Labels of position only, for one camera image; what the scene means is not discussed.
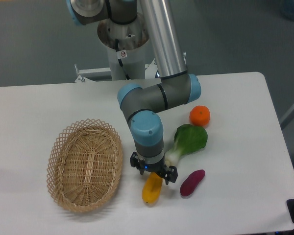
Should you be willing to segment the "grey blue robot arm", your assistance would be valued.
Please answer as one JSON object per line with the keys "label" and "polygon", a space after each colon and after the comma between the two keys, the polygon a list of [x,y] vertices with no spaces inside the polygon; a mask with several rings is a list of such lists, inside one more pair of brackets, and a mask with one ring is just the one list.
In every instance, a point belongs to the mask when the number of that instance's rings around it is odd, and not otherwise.
{"label": "grey blue robot arm", "polygon": [[167,0],[69,0],[72,19],[81,25],[107,22],[107,40],[117,54],[125,50],[122,41],[132,41],[146,30],[151,40],[161,83],[147,88],[130,81],[117,95],[136,151],[132,167],[141,173],[154,172],[167,183],[178,173],[165,163],[163,124],[159,112],[195,101],[201,95],[198,78],[187,72],[176,34],[170,2]]}

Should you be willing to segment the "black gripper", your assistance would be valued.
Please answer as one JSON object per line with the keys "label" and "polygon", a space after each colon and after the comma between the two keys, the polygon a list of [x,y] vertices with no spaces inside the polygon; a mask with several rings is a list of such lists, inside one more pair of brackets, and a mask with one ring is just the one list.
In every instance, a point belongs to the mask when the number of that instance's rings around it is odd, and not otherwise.
{"label": "black gripper", "polygon": [[138,158],[137,152],[133,152],[130,157],[130,165],[139,170],[141,175],[143,175],[145,171],[156,173],[159,177],[165,180],[166,185],[170,182],[175,183],[178,177],[177,168],[173,165],[170,165],[169,167],[165,166],[164,158],[155,164],[147,164],[146,161]]}

